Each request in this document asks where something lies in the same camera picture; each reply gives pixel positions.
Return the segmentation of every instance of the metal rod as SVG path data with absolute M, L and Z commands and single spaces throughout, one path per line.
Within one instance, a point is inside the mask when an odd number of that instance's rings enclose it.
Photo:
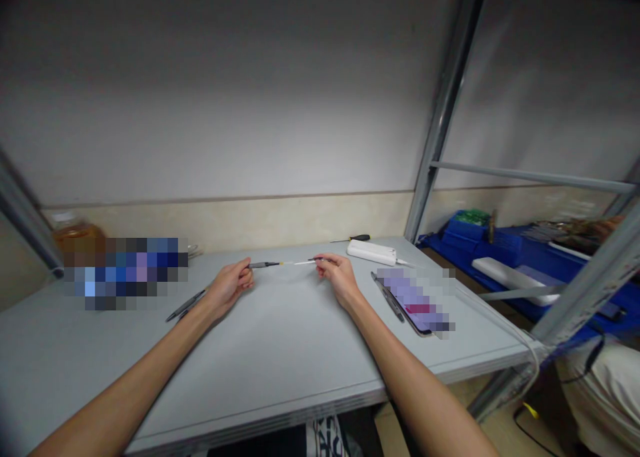
M 512 177 L 514 179 L 523 179 L 525 181 L 537 181 L 549 184 L 581 187 L 583 189 L 593 189 L 594 191 L 605 191 L 617 194 L 630 194 L 635 192 L 634 184 L 622 183 L 617 181 L 603 181 L 601 179 L 591 179 L 589 177 L 576 177 L 564 174 L 534 173 L 527 171 L 517 171 L 515 169 L 494 169 L 492 167 L 478 167 L 438 161 L 431 161 L 431 166 L 437 167 L 439 169 L 453 169 L 454 171 L 471 172 L 476 174 Z
M 547 346 L 569 340 L 640 268 L 640 203 L 609 236 L 531 334 Z
M 51 229 L 0 160 L 0 210 L 51 272 L 61 277 L 63 262 Z
M 640 203 L 609 236 L 593 258 L 567 285 L 556 303 L 531 331 L 545 347 L 543 357 L 567 342 L 640 268 Z M 515 395 L 527 376 L 502 370 L 467 408 L 479 421 Z
M 447 51 L 447 58 L 438 94 L 435 98 L 433 112 L 431 113 L 431 123 L 425 139 L 425 150 L 418 170 L 413 202 L 411 203 L 407 227 L 405 228 L 405 238 L 414 244 L 417 241 L 427 201 L 437 177 L 437 169 L 430 167 L 429 164 L 434 159 L 440 159 L 442 154 L 484 2 L 485 0 L 460 0 L 458 17 L 449 43 L 449 50 Z
M 543 295 L 559 294 L 567 287 L 565 284 L 558 286 L 531 287 L 528 289 L 504 290 L 502 292 L 487 292 L 486 294 L 478 294 L 485 302 L 490 300 L 506 300 L 510 298 L 527 298 L 538 297 Z

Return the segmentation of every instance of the white cable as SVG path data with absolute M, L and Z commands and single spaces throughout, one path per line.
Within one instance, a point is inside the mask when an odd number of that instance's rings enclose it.
M 407 262 L 406 260 L 402 260 L 402 259 L 395 259 L 395 263 L 396 264 L 402 264 L 405 265 L 407 267 L 411 267 L 411 268 L 417 268 L 415 265 L 411 264 L 410 262 Z
M 531 353 L 531 357 L 532 357 L 531 364 L 534 366 L 533 376 L 531 377 L 531 379 L 528 381 L 527 385 L 524 387 L 524 389 L 520 392 L 520 394 L 518 396 L 516 396 L 516 397 L 514 397 L 512 399 L 509 399 L 508 401 L 504 402 L 500 406 L 504 406 L 504 405 L 516 400 L 516 399 L 520 399 L 520 398 L 524 397 L 527 394 L 527 392 L 529 391 L 529 389 L 532 387 L 534 382 L 538 379 L 538 376 L 540 375 L 540 360 L 538 359 L 538 355 L 535 353 L 535 350 L 531 346 L 531 343 L 529 342 L 529 339 L 527 339 L 527 337 L 525 336 L 525 331 L 523 331 L 522 329 L 516 327 L 513 323 L 511 323 L 507 319 L 505 319 L 504 316 L 502 316 L 502 314 L 497 312 L 493 307 L 491 307 L 489 304 L 487 304 L 480 297 L 476 297 L 476 296 L 467 294 L 466 288 L 458 289 L 458 290 L 462 290 L 463 291 L 462 294 L 467 298 L 467 300 L 473 306 L 475 306 L 475 308 L 477 310 L 479 310 L 485 317 L 487 317 L 493 323 L 497 324 L 505 332 L 508 332 L 509 334 L 513 335 L 515 338 L 517 338 L 520 342 L 522 342 L 529 349 L 529 351 Z

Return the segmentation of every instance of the metal shelf frame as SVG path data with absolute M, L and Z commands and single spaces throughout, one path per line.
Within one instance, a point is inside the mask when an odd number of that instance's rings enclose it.
M 484 2 L 485 0 L 461 0 L 431 124 L 425 136 L 425 148 L 405 230 L 405 238 L 413 244 L 417 243 L 419 230 L 425 225 L 426 209 L 439 169 L 453 169 L 619 194 L 618 199 L 607 211 L 607 215 L 618 213 L 633 200 L 634 196 L 638 195 L 639 187 L 633 183 L 515 169 L 492 169 L 440 161 L 457 97 L 464 82 L 464 73 L 472 52 L 473 38 Z M 483 298 L 499 300 L 534 296 L 540 292 L 561 293 L 556 303 L 531 332 L 531 335 L 544 346 L 543 354 L 540 356 L 543 360 L 552 355 L 558 346 L 567 342 L 638 270 L 640 270 L 640 202 L 630 210 L 617 230 L 566 286 L 543 290 L 538 288 L 492 292 L 484 294 Z M 496 372 L 469 405 L 471 415 L 482 421 L 492 411 L 518 395 L 532 374 L 533 369 L 528 368 L 527 365 Z

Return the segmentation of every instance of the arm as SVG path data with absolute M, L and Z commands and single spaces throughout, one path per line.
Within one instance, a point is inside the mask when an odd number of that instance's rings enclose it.
M 387 389 L 425 455 L 497 456 L 480 426 L 451 391 L 387 328 L 364 298 L 348 258 L 320 254 L 318 275 L 333 285 L 364 337 Z
M 253 287 L 250 259 L 224 267 L 207 294 L 118 380 L 45 439 L 32 456 L 122 454 L 160 391 L 209 327 Z

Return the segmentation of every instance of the screwdriver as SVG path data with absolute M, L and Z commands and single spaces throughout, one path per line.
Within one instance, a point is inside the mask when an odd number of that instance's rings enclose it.
M 369 240 L 371 236 L 369 234 L 360 234 L 359 236 L 349 237 L 343 240 L 332 240 L 331 242 L 349 242 L 350 240 Z
M 284 262 L 252 262 L 247 267 L 248 268 L 263 268 L 263 267 L 271 267 L 273 265 L 284 265 Z

